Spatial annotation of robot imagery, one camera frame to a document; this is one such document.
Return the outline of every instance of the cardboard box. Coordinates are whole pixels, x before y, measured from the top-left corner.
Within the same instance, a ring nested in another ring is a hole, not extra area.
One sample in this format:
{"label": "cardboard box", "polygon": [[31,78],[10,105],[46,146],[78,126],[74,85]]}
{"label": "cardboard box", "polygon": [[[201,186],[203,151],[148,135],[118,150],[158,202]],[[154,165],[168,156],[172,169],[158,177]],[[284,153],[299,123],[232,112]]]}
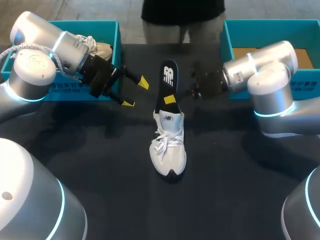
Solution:
{"label": "cardboard box", "polygon": [[[118,21],[50,21],[58,28],[73,34],[93,36],[100,43],[107,43],[113,46],[112,64],[115,67],[121,65],[121,35]],[[6,81],[11,73],[14,59],[6,58],[1,70],[2,77]],[[118,91],[119,84],[113,86],[112,91]],[[109,101],[110,98],[100,96],[96,98],[89,94],[90,87],[75,80],[65,78],[57,71],[55,80],[44,98],[44,101]]]}
{"label": "cardboard box", "polygon": [[[248,53],[252,53],[256,51],[257,49],[258,48],[254,48],[254,47],[233,47],[232,48],[235,59],[239,59]],[[309,55],[306,49],[296,48],[295,53],[298,58],[299,69],[314,69],[314,66],[309,58]]]}
{"label": "cardboard box", "polygon": [[[318,20],[226,20],[221,33],[221,60],[225,63],[280,41],[289,41],[298,57],[299,69],[290,82],[293,98],[320,97]],[[249,99],[249,93],[230,94],[230,98]]]}

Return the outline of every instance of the insole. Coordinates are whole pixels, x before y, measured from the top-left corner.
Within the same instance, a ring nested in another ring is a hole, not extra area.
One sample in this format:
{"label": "insole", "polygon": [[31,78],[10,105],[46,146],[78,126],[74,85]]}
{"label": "insole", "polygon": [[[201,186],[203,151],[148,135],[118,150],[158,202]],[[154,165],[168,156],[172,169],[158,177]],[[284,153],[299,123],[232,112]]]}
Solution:
{"label": "insole", "polygon": [[178,65],[173,60],[165,60],[160,66],[159,90],[154,112],[160,110],[179,114],[181,113],[176,93],[178,88]]}

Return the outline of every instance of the black tablecloth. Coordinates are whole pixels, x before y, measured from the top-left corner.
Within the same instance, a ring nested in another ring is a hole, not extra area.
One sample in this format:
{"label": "black tablecloth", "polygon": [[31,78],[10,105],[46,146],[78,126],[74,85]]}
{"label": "black tablecloth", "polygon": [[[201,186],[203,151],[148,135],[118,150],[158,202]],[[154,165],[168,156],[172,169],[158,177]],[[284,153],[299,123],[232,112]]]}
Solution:
{"label": "black tablecloth", "polygon": [[220,67],[219,45],[123,48],[124,62],[150,83],[148,91],[124,84],[135,107],[46,102],[1,124],[0,137],[25,147],[78,197],[88,240],[283,240],[282,204],[318,165],[320,140],[264,137],[249,101],[186,98],[187,166],[180,182],[165,183],[149,154],[160,63],[177,62],[183,92],[193,61]]}

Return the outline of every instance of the new balance logo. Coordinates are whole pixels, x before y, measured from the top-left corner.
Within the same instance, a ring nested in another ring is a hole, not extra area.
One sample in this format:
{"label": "new balance logo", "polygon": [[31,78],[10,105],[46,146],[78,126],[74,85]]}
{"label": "new balance logo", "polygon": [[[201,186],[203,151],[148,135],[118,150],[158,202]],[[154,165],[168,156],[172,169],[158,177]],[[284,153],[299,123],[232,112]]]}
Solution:
{"label": "new balance logo", "polygon": [[174,86],[174,82],[172,81],[174,79],[174,71],[172,68],[168,68],[167,66],[164,67],[164,77],[163,81],[165,81],[170,86]]}

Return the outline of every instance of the black shirt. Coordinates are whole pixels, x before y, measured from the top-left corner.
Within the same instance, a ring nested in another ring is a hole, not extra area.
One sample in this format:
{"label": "black shirt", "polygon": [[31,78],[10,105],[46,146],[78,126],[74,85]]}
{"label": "black shirt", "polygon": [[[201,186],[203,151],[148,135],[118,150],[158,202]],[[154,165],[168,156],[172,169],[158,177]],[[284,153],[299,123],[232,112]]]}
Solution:
{"label": "black shirt", "polygon": [[144,0],[141,18],[157,25],[208,21],[225,11],[224,0]]}

